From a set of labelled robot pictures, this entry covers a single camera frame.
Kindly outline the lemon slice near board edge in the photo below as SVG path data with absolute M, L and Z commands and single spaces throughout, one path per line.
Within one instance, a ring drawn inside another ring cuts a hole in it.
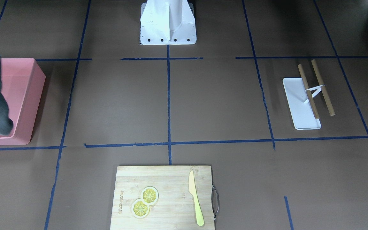
M 155 205 L 159 199 L 159 192 L 155 187 L 147 186 L 141 192 L 141 199 L 146 205 Z

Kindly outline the lemon slice near board centre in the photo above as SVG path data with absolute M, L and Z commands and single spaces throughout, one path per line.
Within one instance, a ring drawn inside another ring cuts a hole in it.
M 131 206 L 131 212 L 135 218 L 145 218 L 148 216 L 150 211 L 150 205 L 143 202 L 142 199 L 137 199 Z

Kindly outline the white tray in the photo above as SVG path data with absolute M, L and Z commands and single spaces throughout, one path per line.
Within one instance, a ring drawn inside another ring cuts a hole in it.
M 284 78 L 282 83 L 295 129 L 320 129 L 320 119 L 315 119 L 302 79 Z

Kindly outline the yellow plastic knife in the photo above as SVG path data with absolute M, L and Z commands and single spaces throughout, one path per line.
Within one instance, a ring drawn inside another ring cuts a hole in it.
M 193 197 L 194 211 L 196 223 L 198 226 L 204 226 L 203 212 L 200 207 L 200 202 L 198 200 L 198 194 L 196 190 L 194 172 L 190 171 L 188 176 L 188 189 Z

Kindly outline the bamboo cutting board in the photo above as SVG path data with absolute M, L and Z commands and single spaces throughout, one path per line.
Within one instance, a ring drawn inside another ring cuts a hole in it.
M 189 172 L 194 172 L 204 226 L 198 226 L 193 197 L 188 189 Z M 145 218 L 135 218 L 131 206 L 141 199 L 147 186 L 159 198 Z M 118 166 L 115 178 L 111 230 L 214 230 L 212 168 L 208 165 Z

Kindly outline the pink plastic bin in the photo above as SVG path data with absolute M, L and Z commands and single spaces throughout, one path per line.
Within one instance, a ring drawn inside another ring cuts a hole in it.
M 0 145 L 26 145 L 32 138 L 45 74 L 34 58 L 1 59 L 2 95 L 13 128 L 8 136 L 0 135 Z

